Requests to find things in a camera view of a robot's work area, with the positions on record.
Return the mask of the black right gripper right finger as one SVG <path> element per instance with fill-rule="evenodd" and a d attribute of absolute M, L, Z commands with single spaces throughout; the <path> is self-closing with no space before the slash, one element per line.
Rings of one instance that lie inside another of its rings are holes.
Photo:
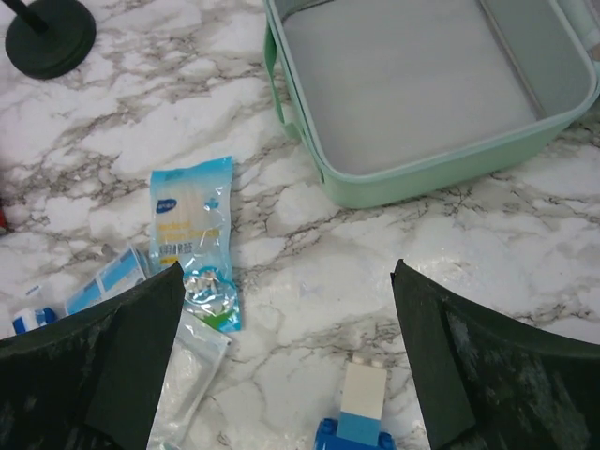
<path fill-rule="evenodd" d="M 402 260 L 391 282 L 430 448 L 598 448 L 598 345 L 483 307 Z"/>

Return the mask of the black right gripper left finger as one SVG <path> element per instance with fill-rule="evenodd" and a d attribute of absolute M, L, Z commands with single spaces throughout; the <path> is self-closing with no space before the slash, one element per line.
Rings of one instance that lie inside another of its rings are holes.
<path fill-rule="evenodd" d="M 4 449 L 144 449 L 184 300 L 179 263 L 1 342 Z"/>

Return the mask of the blue white bandage roll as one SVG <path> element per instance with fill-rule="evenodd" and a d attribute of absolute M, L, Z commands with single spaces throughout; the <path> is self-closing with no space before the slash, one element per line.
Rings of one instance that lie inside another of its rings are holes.
<path fill-rule="evenodd" d="M 17 311 L 12 324 L 17 335 L 38 329 L 58 320 L 50 307 L 25 307 Z"/>

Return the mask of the alcohol wipes bag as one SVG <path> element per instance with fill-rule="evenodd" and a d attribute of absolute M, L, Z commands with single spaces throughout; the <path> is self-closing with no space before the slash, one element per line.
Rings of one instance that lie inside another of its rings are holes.
<path fill-rule="evenodd" d="M 65 302 L 67 315 L 78 313 L 143 283 L 149 275 L 144 254 L 129 245 Z"/>

